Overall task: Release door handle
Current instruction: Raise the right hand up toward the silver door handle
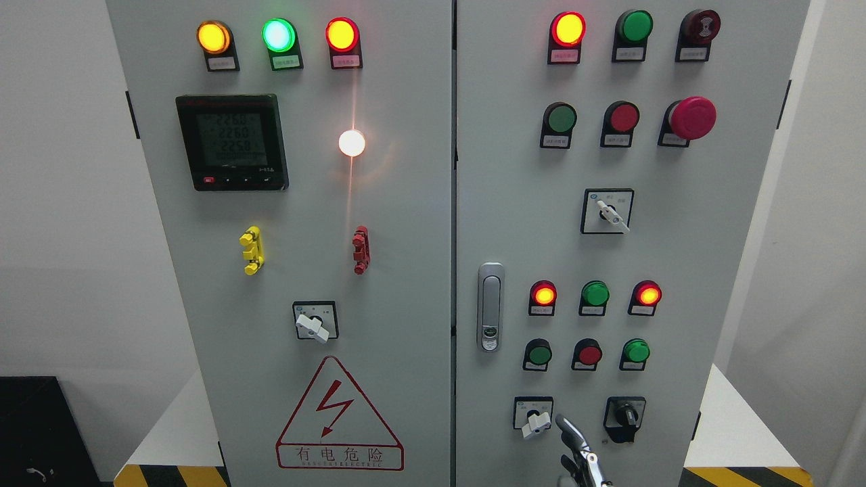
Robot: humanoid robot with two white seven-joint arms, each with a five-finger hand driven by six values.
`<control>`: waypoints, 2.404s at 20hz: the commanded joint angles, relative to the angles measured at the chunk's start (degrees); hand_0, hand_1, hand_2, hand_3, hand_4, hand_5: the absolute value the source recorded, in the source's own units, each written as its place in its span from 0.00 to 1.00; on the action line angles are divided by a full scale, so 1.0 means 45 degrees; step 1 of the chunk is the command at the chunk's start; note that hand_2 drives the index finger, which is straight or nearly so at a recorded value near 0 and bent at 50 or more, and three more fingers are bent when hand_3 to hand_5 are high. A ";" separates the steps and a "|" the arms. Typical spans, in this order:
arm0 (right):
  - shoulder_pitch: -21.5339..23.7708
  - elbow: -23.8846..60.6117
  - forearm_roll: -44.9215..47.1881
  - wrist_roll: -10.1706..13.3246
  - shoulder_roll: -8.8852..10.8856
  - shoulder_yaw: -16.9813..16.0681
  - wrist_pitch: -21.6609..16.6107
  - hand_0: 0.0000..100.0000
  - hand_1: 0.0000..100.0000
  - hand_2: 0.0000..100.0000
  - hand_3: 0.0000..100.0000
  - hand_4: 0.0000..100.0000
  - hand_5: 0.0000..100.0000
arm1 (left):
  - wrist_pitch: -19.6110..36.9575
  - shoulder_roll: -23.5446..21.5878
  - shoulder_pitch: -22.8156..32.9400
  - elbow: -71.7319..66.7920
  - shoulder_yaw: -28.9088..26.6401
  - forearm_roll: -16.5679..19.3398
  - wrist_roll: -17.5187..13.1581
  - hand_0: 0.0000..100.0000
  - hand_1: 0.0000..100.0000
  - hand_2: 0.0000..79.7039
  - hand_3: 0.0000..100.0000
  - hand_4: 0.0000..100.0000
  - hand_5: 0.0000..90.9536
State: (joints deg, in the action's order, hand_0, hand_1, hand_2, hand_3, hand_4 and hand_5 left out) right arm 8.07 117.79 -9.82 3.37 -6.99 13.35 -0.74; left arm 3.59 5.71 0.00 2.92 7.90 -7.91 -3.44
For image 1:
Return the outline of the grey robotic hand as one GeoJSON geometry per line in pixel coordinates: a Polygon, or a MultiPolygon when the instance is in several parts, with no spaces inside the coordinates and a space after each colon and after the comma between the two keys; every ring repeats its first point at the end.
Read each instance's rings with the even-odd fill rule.
{"type": "Polygon", "coordinates": [[[555,416],[555,423],[561,429],[561,441],[572,455],[560,457],[560,463],[568,475],[559,477],[557,486],[613,486],[612,481],[603,474],[598,456],[582,432],[561,413],[555,416]]]}

